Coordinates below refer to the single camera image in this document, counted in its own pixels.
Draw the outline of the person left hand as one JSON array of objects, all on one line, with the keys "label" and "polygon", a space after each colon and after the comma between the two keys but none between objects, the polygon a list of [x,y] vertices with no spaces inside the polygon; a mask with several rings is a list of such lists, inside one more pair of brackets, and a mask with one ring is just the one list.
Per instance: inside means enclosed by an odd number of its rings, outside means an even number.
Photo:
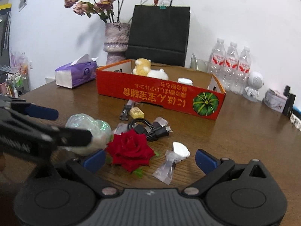
[{"label": "person left hand", "polygon": [[0,172],[2,172],[6,167],[6,159],[4,154],[1,152],[0,153]]}]

